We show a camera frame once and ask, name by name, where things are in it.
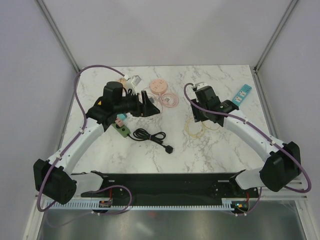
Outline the teal plug adapter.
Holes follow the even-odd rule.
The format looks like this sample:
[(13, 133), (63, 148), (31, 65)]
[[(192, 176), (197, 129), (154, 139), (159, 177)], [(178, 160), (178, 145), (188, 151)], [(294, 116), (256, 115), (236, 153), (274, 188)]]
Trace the teal plug adapter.
[(122, 113), (122, 114), (118, 114), (118, 115), (117, 115), (117, 118), (118, 118), (119, 120), (121, 120), (121, 121), (125, 121), (127, 117), (128, 117), (128, 115), (125, 114), (125, 113)]

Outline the green power strip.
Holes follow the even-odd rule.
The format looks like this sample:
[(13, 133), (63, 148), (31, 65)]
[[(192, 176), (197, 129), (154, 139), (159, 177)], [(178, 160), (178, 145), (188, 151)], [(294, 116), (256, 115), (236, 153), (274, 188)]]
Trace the green power strip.
[(127, 138), (131, 131), (126, 125), (118, 126), (116, 123), (111, 125), (123, 138)]

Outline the pink small plug adapter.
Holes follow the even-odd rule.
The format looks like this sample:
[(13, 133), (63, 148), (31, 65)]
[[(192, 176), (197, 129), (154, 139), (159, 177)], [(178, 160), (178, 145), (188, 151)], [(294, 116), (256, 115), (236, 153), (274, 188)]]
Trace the pink small plug adapter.
[(121, 128), (124, 125), (124, 122), (120, 118), (117, 118), (115, 124)]

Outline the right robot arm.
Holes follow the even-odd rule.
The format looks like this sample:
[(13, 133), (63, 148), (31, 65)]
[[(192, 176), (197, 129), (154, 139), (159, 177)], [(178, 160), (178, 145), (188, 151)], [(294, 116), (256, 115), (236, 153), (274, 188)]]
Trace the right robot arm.
[(278, 192), (301, 174), (300, 148), (293, 141), (284, 143), (256, 128), (231, 100), (220, 101), (214, 89), (204, 82), (192, 87), (196, 98), (190, 101), (196, 122), (211, 121), (233, 132), (249, 145), (264, 165), (242, 170), (231, 178), (229, 191), (235, 197), (247, 189), (266, 187)]

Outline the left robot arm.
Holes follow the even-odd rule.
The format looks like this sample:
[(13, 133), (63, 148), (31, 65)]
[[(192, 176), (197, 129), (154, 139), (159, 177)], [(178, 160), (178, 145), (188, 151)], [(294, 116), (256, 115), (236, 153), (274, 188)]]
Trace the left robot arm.
[(123, 85), (108, 82), (103, 95), (87, 111), (83, 126), (56, 153), (47, 160), (38, 159), (33, 165), (36, 190), (62, 205), (74, 195), (93, 191), (106, 196), (110, 185), (97, 173), (73, 174), (73, 170), (87, 149), (115, 123), (119, 114), (150, 117), (160, 110), (149, 100), (145, 91), (123, 95)]

